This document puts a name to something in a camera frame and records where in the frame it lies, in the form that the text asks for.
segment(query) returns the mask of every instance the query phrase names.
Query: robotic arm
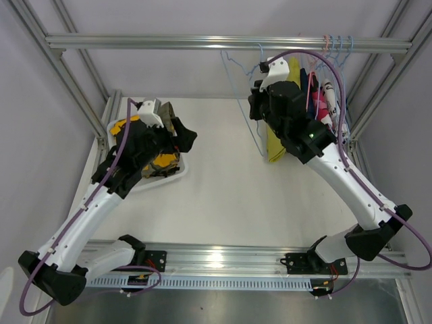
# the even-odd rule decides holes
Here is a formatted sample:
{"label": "robotic arm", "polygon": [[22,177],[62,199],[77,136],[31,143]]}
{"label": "robotic arm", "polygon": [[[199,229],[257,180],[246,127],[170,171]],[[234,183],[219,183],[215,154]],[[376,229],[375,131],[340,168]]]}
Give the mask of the robotic arm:
{"label": "robotic arm", "polygon": [[[114,170],[110,171],[110,168],[121,145],[114,146],[106,160],[99,165],[82,199],[82,205],[70,214],[54,236],[37,252],[25,251],[18,260],[28,277],[44,261],[33,283],[61,305],[65,306],[77,299],[87,281],[124,265],[143,265],[145,245],[129,235],[120,237],[112,245],[85,259],[79,257],[106,216],[141,180],[143,167],[161,153],[187,153],[197,136],[186,129],[178,117],[171,119],[176,132],[176,136],[173,136],[157,115],[160,105],[157,99],[146,101],[145,105],[135,104],[140,119],[129,123],[127,134],[126,126],[123,125],[115,136],[116,143],[125,142],[125,145]],[[58,244],[52,248],[60,237]]]}
{"label": "robotic arm", "polygon": [[[281,140],[287,152],[316,171],[339,194],[357,218],[358,225],[334,236],[316,241],[307,253],[308,265],[315,273],[335,260],[358,256],[372,261],[402,227],[385,209],[390,209],[403,220],[412,211],[406,205],[396,206],[382,195],[348,159],[346,166],[336,146],[337,138],[321,122],[306,114],[306,98],[296,83],[286,81],[289,67],[283,58],[271,64],[261,63],[261,71],[268,73],[264,80],[255,82],[249,96],[250,118],[264,120]],[[383,206],[371,198],[351,172],[363,182]]]}

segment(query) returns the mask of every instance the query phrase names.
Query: gray floor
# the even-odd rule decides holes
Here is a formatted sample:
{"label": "gray floor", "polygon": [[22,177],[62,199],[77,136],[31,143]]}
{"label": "gray floor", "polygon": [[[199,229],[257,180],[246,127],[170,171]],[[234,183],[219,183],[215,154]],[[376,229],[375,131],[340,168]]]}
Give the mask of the gray floor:
{"label": "gray floor", "polygon": [[407,321],[394,280],[359,279],[333,300],[314,300],[303,292],[154,290],[131,299],[105,294],[67,307],[56,306],[47,323],[400,324]]}

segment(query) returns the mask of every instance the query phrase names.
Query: white plastic basket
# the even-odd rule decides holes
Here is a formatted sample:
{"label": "white plastic basket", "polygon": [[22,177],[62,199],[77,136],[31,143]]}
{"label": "white plastic basket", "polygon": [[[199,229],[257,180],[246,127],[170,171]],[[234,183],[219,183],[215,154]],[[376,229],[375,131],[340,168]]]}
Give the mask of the white plastic basket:
{"label": "white plastic basket", "polygon": [[[110,129],[112,129],[114,124],[117,122],[118,122],[118,120],[114,120],[111,123],[109,123],[107,126],[109,148],[111,148],[115,145],[115,139],[114,139],[114,136],[110,133]],[[132,193],[132,192],[139,192],[139,191],[151,189],[151,188],[160,186],[162,184],[166,184],[168,182],[174,181],[174,180],[181,178],[184,175],[186,175],[188,173],[188,170],[189,170],[189,165],[186,162],[186,159],[184,158],[184,154],[180,154],[180,161],[178,163],[178,167],[180,168],[179,171],[177,171],[175,174],[170,175],[166,178],[164,178],[164,177],[153,177],[153,178],[149,178],[149,179],[142,178],[139,181],[139,183],[137,183],[135,185],[135,187],[133,187],[133,189],[130,192]]]}

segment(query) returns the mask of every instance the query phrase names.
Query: navy blue garment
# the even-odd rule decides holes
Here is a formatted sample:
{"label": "navy blue garment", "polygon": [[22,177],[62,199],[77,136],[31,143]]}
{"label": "navy blue garment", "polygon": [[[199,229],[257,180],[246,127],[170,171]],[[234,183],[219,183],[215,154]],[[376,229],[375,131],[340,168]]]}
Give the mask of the navy blue garment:
{"label": "navy blue garment", "polygon": [[[308,95],[309,79],[308,79],[308,74],[306,73],[305,69],[300,69],[300,85],[301,85],[302,91],[307,96]],[[312,100],[312,93],[311,92],[309,92],[309,102],[308,102],[307,114],[308,114],[308,117],[315,119],[315,108],[313,107],[313,100]]]}

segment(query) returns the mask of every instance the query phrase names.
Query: metal frame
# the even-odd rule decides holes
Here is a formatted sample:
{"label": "metal frame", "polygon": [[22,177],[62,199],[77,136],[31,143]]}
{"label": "metal frame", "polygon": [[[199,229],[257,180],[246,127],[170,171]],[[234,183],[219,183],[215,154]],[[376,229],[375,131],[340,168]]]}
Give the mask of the metal frame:
{"label": "metal frame", "polygon": [[[67,93],[72,96],[79,109],[86,116],[92,131],[98,140],[98,157],[96,162],[100,161],[106,153],[107,134],[105,126],[113,116],[117,115],[119,102],[122,97],[121,91],[117,90],[111,98],[108,98],[108,92],[103,81],[87,52],[87,49],[235,49],[235,50],[259,50],[257,43],[260,43],[266,50],[286,50],[286,49],[311,49],[321,51],[325,47],[323,37],[247,37],[247,36],[182,36],[182,35],[112,35],[112,34],[78,34],[76,27],[62,0],[52,0],[54,8],[58,13],[67,34],[48,34],[45,27],[35,14],[28,0],[5,0],[9,3],[17,19],[21,21],[29,35],[33,38],[41,53],[45,56],[54,72],[57,74],[61,83],[65,86]],[[390,90],[395,86],[398,78],[410,67],[416,55],[427,42],[432,33],[432,12],[424,21],[421,29],[417,32],[412,41],[403,39],[387,38],[396,27],[402,17],[404,10],[407,8],[409,0],[400,0],[395,8],[381,38],[354,38],[353,53],[370,53],[372,54],[366,66],[360,75],[359,81],[354,85],[350,93],[349,102],[351,103],[355,94],[361,88],[364,80],[370,74],[373,66],[376,64],[377,55],[389,53],[395,59],[396,64],[392,71],[386,76],[380,87],[373,93],[371,100],[368,102],[361,116],[357,119],[352,127],[352,137],[358,140],[365,126],[376,112],[379,104],[388,95]],[[335,46],[340,47],[340,40],[336,40]],[[343,38],[343,49],[350,49],[350,39]],[[72,71],[64,61],[62,54],[66,49],[78,49],[81,59],[84,62],[90,77],[98,88],[105,102],[109,101],[109,113],[105,114],[101,120],[91,107],[84,91],[75,79]],[[354,150],[354,160],[358,164],[364,164],[362,159],[358,158],[358,152]],[[89,242],[88,250],[94,250],[97,245],[104,243]],[[165,248],[169,251],[174,259],[169,260],[168,268],[171,273],[182,273],[188,275],[204,276],[283,276],[284,268],[277,264],[277,258],[280,254],[293,250],[290,248],[241,248],[241,247],[223,247],[223,246],[178,246],[177,244],[149,244],[150,248]],[[223,257],[221,264],[223,267],[211,267],[209,257],[215,253]],[[389,252],[392,257],[404,260],[400,253]],[[352,272],[354,264],[348,260],[349,269]],[[414,323],[420,323],[421,317],[418,315],[419,310],[416,308],[416,302],[412,296],[412,290],[409,282],[406,280],[410,277],[409,273],[400,271],[397,268],[389,267],[386,264],[380,264],[379,260],[372,263],[362,263],[360,277],[392,277],[397,278],[404,293],[408,292],[408,297],[401,294],[405,307],[409,308],[409,318]]]}

